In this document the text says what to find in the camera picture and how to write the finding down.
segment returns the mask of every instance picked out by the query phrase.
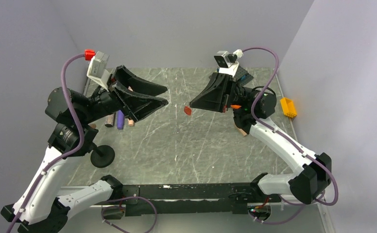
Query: red object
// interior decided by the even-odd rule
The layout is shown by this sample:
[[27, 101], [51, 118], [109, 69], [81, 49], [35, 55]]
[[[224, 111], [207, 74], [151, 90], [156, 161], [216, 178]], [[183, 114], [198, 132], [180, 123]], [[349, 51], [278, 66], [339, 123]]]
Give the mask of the red object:
[[185, 112], [187, 115], [191, 116], [191, 108], [189, 108], [188, 106], [184, 106], [184, 112]]
[[94, 50], [84, 50], [84, 57], [86, 57], [86, 61], [91, 61], [91, 59], [96, 55]]

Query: purple object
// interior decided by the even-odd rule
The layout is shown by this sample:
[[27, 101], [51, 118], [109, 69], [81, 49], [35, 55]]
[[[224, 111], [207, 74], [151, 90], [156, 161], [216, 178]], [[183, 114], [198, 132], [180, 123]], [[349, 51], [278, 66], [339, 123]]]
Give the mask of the purple object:
[[124, 114], [122, 111], [117, 112], [117, 129], [122, 130], [124, 128]]

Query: cable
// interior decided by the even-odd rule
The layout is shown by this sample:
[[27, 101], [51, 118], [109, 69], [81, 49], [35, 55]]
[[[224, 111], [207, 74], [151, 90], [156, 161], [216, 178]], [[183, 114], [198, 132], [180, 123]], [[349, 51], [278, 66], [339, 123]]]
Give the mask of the cable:
[[280, 224], [283, 224], [283, 223], [286, 223], [288, 221], [291, 221], [293, 220], [300, 212], [302, 212], [302, 210], [304, 209], [305, 206], [301, 206], [297, 211], [296, 213], [294, 213], [292, 216], [290, 216], [288, 219], [286, 220], [283, 220], [283, 221], [280, 221], [280, 222], [265, 222], [265, 221], [261, 221], [260, 219], [256, 218], [256, 217], [253, 217], [253, 215], [250, 213], [250, 211], [248, 211], [249, 213], [249, 216], [252, 217], [253, 221], [258, 221], [262, 224], [267, 224], [267, 225], [280, 225]]
[[261, 208], [263, 208], [268, 202], [269, 202], [269, 196], [266, 197], [266, 200], [264, 200], [263, 204], [258, 205], [258, 206], [254, 207], [254, 208], [255, 208], [255, 209], [261, 209]]
[[[322, 199], [324, 196], [325, 196], [325, 191], [323, 190], [322, 194], [318, 197], [318, 199]], [[279, 197], [280, 197], [280, 199], [282, 199], [282, 201], [284, 201], [285, 203], [287, 203], [289, 205], [295, 205], [295, 206], [306, 205], [304, 203], [293, 203], [293, 202], [290, 202], [290, 201], [284, 199], [281, 195], [279, 195]]]
[[[254, 109], [256, 107], [256, 104], [257, 102], [260, 100], [261, 96], [263, 95], [263, 93], [266, 91], [266, 89], [269, 87], [269, 84], [272, 82], [273, 78], [275, 77], [277, 71], [278, 71], [278, 67], [279, 67], [279, 58], [277, 56], [277, 54], [271, 50], [271, 49], [268, 49], [268, 48], [264, 48], [264, 47], [252, 47], [252, 48], [248, 48], [248, 49], [245, 49], [243, 50], [243, 52], [246, 52], [246, 51], [249, 51], [249, 50], [264, 50], [264, 51], [267, 51], [269, 53], [271, 53], [274, 58], [275, 58], [275, 66], [274, 66], [274, 70], [273, 70], [273, 74], [270, 76], [269, 78], [269, 81], [266, 83], [266, 85], [264, 85], [264, 87], [262, 88], [262, 90], [259, 92], [259, 94], [256, 96], [255, 100], [253, 101], [253, 104], [252, 104], [252, 107], [251, 107], [251, 113], [252, 113], [252, 116], [253, 118], [259, 122], [260, 124], [266, 126], [267, 128], [271, 129], [271, 130], [274, 130], [274, 128], [269, 125], [269, 124], [266, 124], [265, 122], [263, 122], [262, 120], [260, 120], [256, 114], [254, 113]], [[286, 139], [288, 142], [290, 142], [300, 153], [304, 153], [304, 151], [292, 140], [290, 139], [287, 135], [285, 135], [284, 133], [280, 132], [280, 131], [276, 131], [276, 133], [278, 133], [279, 135], [281, 135], [284, 139]], [[328, 206], [331, 206], [331, 205], [334, 205], [337, 203], [337, 200], [339, 199], [339, 189], [337, 187], [337, 182], [336, 182], [336, 179], [334, 178], [333, 174], [331, 174], [331, 172], [329, 171], [329, 169], [327, 169], [327, 167], [325, 167], [323, 164], [321, 164], [320, 162], [318, 162], [316, 159], [312, 158], [311, 156], [309, 155], [305, 155], [305, 157], [307, 157], [308, 159], [310, 159], [312, 162], [314, 162], [316, 165], [318, 165], [320, 168], [322, 168], [326, 173], [327, 175], [330, 177], [332, 183], [333, 183], [333, 188], [334, 188], [334, 199], [332, 202], [324, 202], [322, 200], [319, 200], [319, 199], [315, 199], [317, 202], [319, 202], [320, 204], [323, 204], [323, 205], [328, 205]]]
[[[252, 89], [252, 91], [257, 90], [258, 88], [263, 88], [263, 87], [264, 87], [264, 86], [256, 86], [256, 87], [254, 87], [254, 88]], [[269, 90], [270, 92], [273, 93], [274, 96], [276, 96], [276, 93], [273, 91], [273, 89], [271, 89], [271, 88], [268, 87], [267, 90]]]
[[[143, 197], [127, 197], [127, 198], [121, 198], [121, 199], [116, 199], [116, 200], [109, 200], [108, 202], [117, 202], [117, 201], [123, 201], [123, 200], [128, 200], [128, 199], [141, 199], [141, 200], [143, 200], [143, 201], [145, 201], [145, 202], [147, 202], [147, 203], [149, 203], [149, 204], [151, 205], [151, 207], [152, 207], [153, 210], [154, 210], [154, 223], [153, 223], [152, 226], [149, 228], [149, 230], [146, 231], [146, 232], [144, 232], [144, 233], [149, 233], [150, 231], [152, 231], [153, 228], [154, 228], [154, 226], [155, 226], [155, 224], [157, 223], [157, 210], [156, 210], [155, 206], [153, 205], [153, 203], [151, 203], [151, 201], [149, 201], [148, 199], [143, 198]], [[108, 209], [113, 209], [113, 206], [106, 207], [106, 208], [104, 208], [104, 209], [101, 211], [101, 218], [103, 219], [103, 222], [105, 222], [105, 223], [107, 223], [108, 225], [110, 225], [110, 226], [116, 228], [116, 229], [119, 230], [119, 231], [122, 231], [122, 232], [124, 232], [124, 233], [129, 233], [128, 231], [123, 230], [123, 229], [121, 229], [120, 227], [118, 227], [116, 224], [113, 224], [113, 223], [111, 223], [111, 222], [105, 220], [105, 218], [104, 218], [104, 212], [105, 212], [106, 210], [108, 210]]]
[[[67, 67], [69, 66], [69, 64], [71, 62], [73, 62], [74, 60], [78, 59], [78, 58], [81, 58], [81, 57], [84, 57], [84, 54], [78, 54], [76, 56], [73, 56], [72, 58], [68, 59], [64, 65], [63, 65], [63, 68], [61, 69], [61, 85], [62, 85], [62, 88], [63, 88], [63, 93], [64, 93], [64, 98], [66, 100], [66, 103], [67, 103], [67, 106], [69, 107], [69, 110], [70, 110], [70, 113], [73, 117], [73, 120], [74, 120], [74, 123], [75, 123], [75, 126], [77, 127], [78, 129], [78, 135], [80, 137], [80, 142], [78, 143], [78, 145], [60, 155], [59, 157], [55, 158], [54, 160], [52, 160], [51, 162], [49, 162], [42, 171], [44, 172], [48, 172], [48, 170], [54, 165], [56, 164], [58, 161], [60, 161], [60, 159], [63, 159], [63, 158], [66, 158], [67, 156], [70, 156], [72, 154], [74, 154], [75, 152], [77, 152], [84, 144], [84, 132], [83, 132], [83, 127], [81, 126], [81, 122], [74, 110], [74, 106], [72, 105], [71, 101], [70, 101], [70, 94], [69, 94], [69, 90], [67, 89], [67, 83], [66, 83], [66, 70], [67, 70]], [[37, 188], [38, 184], [40, 183], [41, 179], [43, 178], [43, 175], [40, 173], [37, 178], [35, 179], [33, 185], [31, 186], [30, 190], [28, 191], [27, 193], [27, 196], [25, 197], [23, 203], [21, 204], [20, 206], [20, 210], [22, 211], [25, 211], [25, 207], [27, 206], [27, 203], [28, 201], [30, 200], [30, 198], [33, 196], [33, 193], [35, 191], [35, 189]], [[21, 214], [22, 212], [21, 211], [18, 211], [16, 216], [13, 218], [13, 220], [11, 221], [10, 223], [10, 226], [8, 227], [6, 233], [10, 233], [11, 230], [13, 229], [15, 223], [17, 222], [17, 220], [21, 217]]]

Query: yellow toy brick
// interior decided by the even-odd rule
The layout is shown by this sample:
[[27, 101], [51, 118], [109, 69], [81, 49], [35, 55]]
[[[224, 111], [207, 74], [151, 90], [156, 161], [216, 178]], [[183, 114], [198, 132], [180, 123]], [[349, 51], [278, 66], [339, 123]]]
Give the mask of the yellow toy brick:
[[294, 108], [294, 103], [291, 99], [282, 98], [280, 100], [281, 108], [285, 116], [294, 118], [297, 116], [296, 109]]

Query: orange piece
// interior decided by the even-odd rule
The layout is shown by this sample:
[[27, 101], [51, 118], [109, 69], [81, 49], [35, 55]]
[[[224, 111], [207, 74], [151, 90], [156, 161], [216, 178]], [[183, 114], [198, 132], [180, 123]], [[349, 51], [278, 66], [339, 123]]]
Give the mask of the orange piece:
[[232, 109], [239, 109], [239, 108], [241, 108], [240, 105], [235, 105], [235, 104], [232, 104], [230, 107], [231, 107]]
[[191, 108], [189, 108], [188, 106], [184, 106], [184, 112], [185, 112], [187, 115], [191, 116]]

